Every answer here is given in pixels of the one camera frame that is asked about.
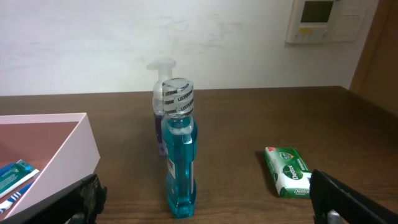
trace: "white pump nozzle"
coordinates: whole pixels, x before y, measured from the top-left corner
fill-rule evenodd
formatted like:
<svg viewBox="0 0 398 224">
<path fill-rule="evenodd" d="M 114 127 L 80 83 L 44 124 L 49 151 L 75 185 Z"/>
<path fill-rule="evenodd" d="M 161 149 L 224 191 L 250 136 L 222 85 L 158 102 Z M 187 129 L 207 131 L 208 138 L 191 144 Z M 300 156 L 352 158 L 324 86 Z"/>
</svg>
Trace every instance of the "white pump nozzle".
<svg viewBox="0 0 398 224">
<path fill-rule="evenodd" d="M 172 58 L 160 58 L 149 65 L 147 65 L 148 70 L 157 70 L 159 74 L 158 82 L 164 82 L 168 79 L 171 79 L 173 76 L 172 69 L 175 67 L 175 60 Z"/>
</svg>

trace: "yellow sticker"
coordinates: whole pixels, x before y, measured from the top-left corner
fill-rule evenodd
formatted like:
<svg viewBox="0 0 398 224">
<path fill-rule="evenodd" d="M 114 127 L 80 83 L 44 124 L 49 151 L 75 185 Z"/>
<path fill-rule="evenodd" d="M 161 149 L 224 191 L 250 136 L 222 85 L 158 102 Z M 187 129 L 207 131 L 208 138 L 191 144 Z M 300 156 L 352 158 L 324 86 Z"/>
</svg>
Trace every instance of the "yellow sticker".
<svg viewBox="0 0 398 224">
<path fill-rule="evenodd" d="M 300 28 L 300 33 L 301 34 L 311 34 L 312 30 L 313 29 L 311 29 L 311 28 Z"/>
</svg>

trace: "transparent bottle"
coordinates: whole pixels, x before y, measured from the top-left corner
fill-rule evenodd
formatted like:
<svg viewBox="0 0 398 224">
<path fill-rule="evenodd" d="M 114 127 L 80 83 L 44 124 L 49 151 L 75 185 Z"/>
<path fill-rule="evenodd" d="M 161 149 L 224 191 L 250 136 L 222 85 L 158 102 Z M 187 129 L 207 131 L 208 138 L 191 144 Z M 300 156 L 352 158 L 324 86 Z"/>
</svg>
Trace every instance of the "transparent bottle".
<svg viewBox="0 0 398 224">
<path fill-rule="evenodd" d="M 152 99 L 152 106 L 155 114 L 155 131 L 157 138 L 157 147 L 159 154 L 166 157 L 166 153 L 162 144 L 162 128 L 161 122 L 163 118 L 163 96 L 162 96 L 162 83 L 173 76 L 172 69 L 175 67 L 175 60 L 172 58 L 160 58 L 147 65 L 149 70 L 157 70 L 159 79 L 154 85 L 154 97 Z"/>
<path fill-rule="evenodd" d="M 198 128 L 193 119 L 193 84 L 184 78 L 163 85 L 163 145 L 167 154 L 167 200 L 176 218 L 193 216 L 196 182 L 193 161 L 197 154 Z"/>
</svg>

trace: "bottle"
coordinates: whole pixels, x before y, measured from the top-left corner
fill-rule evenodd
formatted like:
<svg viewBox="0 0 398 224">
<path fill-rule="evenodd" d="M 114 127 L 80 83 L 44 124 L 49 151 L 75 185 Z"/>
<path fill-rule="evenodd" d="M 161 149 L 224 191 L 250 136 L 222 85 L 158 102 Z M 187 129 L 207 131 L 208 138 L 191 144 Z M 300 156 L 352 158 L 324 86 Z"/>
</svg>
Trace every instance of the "bottle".
<svg viewBox="0 0 398 224">
<path fill-rule="evenodd" d="M 175 67 L 175 60 L 172 58 L 160 58 L 147 65 L 148 70 L 157 70 L 159 79 L 154 85 L 154 97 L 152 99 L 152 106 L 155 113 L 155 130 L 157 137 L 157 147 L 159 154 L 166 157 L 162 144 L 162 129 L 161 122 L 163 118 L 163 97 L 162 97 L 162 83 L 173 76 L 172 69 Z"/>
<path fill-rule="evenodd" d="M 193 160 L 198 127 L 193 119 L 193 83 L 184 78 L 163 82 L 163 145 L 167 155 L 166 192 L 176 218 L 192 217 L 197 193 Z"/>
</svg>

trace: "dettol wipes packet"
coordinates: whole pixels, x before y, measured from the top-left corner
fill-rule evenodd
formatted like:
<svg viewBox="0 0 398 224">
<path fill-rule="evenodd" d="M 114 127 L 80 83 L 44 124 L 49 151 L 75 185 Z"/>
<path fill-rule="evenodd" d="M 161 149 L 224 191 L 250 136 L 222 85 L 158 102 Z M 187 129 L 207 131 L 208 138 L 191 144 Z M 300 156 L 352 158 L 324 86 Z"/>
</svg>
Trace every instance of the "dettol wipes packet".
<svg viewBox="0 0 398 224">
<path fill-rule="evenodd" d="M 310 198 L 311 171 L 295 148 L 266 147 L 265 157 L 279 196 Z"/>
</svg>

